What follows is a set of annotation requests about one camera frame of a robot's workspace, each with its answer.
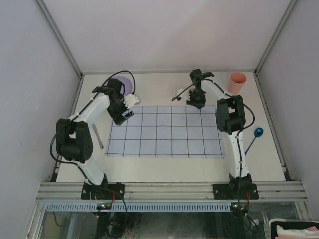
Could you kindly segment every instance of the blue object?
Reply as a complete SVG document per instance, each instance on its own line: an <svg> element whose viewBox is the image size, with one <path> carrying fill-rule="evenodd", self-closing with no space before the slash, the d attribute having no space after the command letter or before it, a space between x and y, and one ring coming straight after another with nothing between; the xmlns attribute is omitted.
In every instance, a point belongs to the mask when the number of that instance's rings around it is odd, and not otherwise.
<svg viewBox="0 0 319 239"><path fill-rule="evenodd" d="M259 138L260 136L262 136L264 133L264 130L262 128L257 128L254 132L254 136L255 138L253 139L253 141L250 143L249 147L247 148L247 150L245 151L245 155L247 154L248 150L250 149L251 145L253 144L253 142L255 141L256 138Z"/></svg>

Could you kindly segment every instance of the white cloth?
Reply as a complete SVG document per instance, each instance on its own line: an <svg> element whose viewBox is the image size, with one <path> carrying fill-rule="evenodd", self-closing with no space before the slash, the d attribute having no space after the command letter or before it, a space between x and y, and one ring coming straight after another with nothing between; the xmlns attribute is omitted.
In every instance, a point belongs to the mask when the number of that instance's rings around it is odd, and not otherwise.
<svg viewBox="0 0 319 239"><path fill-rule="evenodd" d="M319 231L308 231L307 229L304 229L304 230L294 230L294 229L285 230L279 225L277 225L277 234L279 237L283 237L283 238L319 239Z"/></svg>

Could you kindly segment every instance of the pink cup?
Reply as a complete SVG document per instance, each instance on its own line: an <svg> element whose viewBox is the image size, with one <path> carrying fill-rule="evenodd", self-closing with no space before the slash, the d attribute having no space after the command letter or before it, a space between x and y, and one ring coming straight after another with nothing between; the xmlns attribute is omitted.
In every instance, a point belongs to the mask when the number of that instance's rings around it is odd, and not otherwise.
<svg viewBox="0 0 319 239"><path fill-rule="evenodd" d="M238 95L246 80L247 78L243 73L235 72L231 74L227 91L234 95Z"/></svg>

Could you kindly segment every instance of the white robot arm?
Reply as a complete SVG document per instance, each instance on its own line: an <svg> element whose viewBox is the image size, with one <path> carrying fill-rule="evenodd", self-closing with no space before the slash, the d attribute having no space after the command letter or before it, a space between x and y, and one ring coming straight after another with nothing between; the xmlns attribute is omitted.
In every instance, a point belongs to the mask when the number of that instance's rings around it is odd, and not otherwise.
<svg viewBox="0 0 319 239"><path fill-rule="evenodd" d="M243 129L245 120L244 103L241 96L234 96L223 89L215 80L211 72L202 73L201 70L193 70L190 74L194 89L187 91L180 89L172 100L186 100L186 103L198 109L205 106L205 94L213 94L218 97L216 106L216 123L218 130L223 134L225 143L229 149L229 178L228 187L221 190L220 185L214 185L214 198L230 192L227 199L235 198L239 188L242 188L240 197L246 198L246 193L252 194L252 198L258 197L256 185L252 184L251 175L246 164L245 150L243 147Z"/></svg>
<svg viewBox="0 0 319 239"><path fill-rule="evenodd" d="M93 145L90 128L99 115L108 110L117 125L121 125L133 112L126 115L129 108L140 103L140 99L132 94L123 97L120 94L122 83L117 79L110 79L107 86L97 87L93 91L96 95L79 114L68 119L60 119L56 130L61 131L57 136L56 150L66 160L73 162L86 178L86 183L107 186L107 177L96 164L93 157Z"/></svg>

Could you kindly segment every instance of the perforated rail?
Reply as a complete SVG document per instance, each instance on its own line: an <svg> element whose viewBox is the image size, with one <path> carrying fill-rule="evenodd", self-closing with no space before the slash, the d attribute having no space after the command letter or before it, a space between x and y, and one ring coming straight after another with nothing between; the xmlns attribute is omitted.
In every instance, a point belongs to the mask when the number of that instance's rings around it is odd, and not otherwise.
<svg viewBox="0 0 319 239"><path fill-rule="evenodd" d="M228 203L129 203L128 212L229 212ZM114 212L125 212L123 203L114 203Z"/></svg>
<svg viewBox="0 0 319 239"><path fill-rule="evenodd" d="M49 212L94 212L97 203L48 203L46 210Z"/></svg>
<svg viewBox="0 0 319 239"><path fill-rule="evenodd" d="M230 203L126 203L130 213L180 213L180 212L229 212ZM96 212L97 203L50 203L47 211ZM123 203L114 203L111 210L102 212L125 212Z"/></svg>

